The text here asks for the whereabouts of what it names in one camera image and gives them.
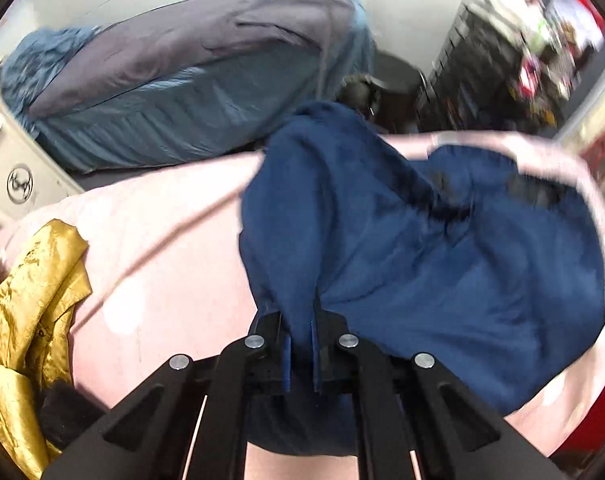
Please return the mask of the black garment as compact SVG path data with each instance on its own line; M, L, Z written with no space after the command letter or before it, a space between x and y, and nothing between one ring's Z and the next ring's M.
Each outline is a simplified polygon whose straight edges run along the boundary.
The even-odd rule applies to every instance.
M103 406L59 379L43 393L38 419L45 440L63 451L105 413Z

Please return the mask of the black round stool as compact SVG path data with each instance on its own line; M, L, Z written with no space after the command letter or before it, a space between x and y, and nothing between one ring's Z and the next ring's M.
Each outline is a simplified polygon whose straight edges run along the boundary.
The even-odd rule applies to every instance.
M417 67L377 51L372 73L346 77L336 101L383 133L403 134L417 125L417 100L425 86L425 76Z

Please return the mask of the white bedside cabinet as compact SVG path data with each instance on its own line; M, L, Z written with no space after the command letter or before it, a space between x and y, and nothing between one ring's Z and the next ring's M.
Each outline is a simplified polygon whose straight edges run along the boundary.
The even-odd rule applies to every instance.
M0 96L0 229L82 187L25 133Z

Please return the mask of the navy blue puffer jacket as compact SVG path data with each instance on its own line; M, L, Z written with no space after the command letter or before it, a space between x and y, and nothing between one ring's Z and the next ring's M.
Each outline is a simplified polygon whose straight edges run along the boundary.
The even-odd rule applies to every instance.
M275 453L356 451L349 400L313 388L318 310L392 356L435 356L505 417L605 325L602 235L575 185L477 146L407 159L336 103L301 107L271 136L242 223L257 309L292 339L290 393L247 419Z

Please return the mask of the black metal shelf rack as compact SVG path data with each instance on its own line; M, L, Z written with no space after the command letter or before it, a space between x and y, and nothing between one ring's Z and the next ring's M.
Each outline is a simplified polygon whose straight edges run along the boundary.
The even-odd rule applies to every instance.
M417 99L419 129L545 136L561 122L547 66L529 50L522 29L487 0L462 0Z

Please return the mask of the red suitcase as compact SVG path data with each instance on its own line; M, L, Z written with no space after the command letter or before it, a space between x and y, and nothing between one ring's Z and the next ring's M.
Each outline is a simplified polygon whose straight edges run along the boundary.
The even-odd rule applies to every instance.
M598 398L585 419L571 433L557 452L589 453L605 442L605 398Z

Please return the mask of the pink polka dot bed sheet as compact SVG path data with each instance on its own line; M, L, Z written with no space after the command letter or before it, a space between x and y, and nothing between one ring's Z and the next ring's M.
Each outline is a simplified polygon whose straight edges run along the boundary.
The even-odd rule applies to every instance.
M388 136L407 159L440 146L488 148L524 174L575 185L597 220L605 251L605 203L585 162L551 141L516 133L442 132ZM109 408L176 353L194 360L247 334L256 307L237 237L240 194L260 154L154 171L71 196L0 230L0 281L30 238L52 219L88 242L92 295L71 327L75 386ZM551 455L605 389L605 325L593 345L507 421ZM357 479L354 457L295 458L248 448L248 479Z

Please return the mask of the blue crumpled cloth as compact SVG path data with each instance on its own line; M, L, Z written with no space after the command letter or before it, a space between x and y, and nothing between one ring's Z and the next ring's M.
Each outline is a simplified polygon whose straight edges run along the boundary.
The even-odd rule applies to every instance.
M28 108L101 27L40 28L30 32L0 63L0 95L33 139L39 133Z

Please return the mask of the gold satin jacket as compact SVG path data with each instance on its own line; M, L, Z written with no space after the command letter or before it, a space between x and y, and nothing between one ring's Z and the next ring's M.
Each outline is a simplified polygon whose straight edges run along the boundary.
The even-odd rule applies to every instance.
M92 294L87 250L74 226L54 219L0 284L0 443L29 479L52 460L37 396L58 380L71 382L68 333L76 305Z

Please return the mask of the grey blue duvet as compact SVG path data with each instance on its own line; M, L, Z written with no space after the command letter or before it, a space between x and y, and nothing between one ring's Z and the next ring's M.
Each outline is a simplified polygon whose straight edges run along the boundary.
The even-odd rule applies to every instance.
M28 105L64 168L154 168L262 139L368 70L358 0L184 0L107 27Z

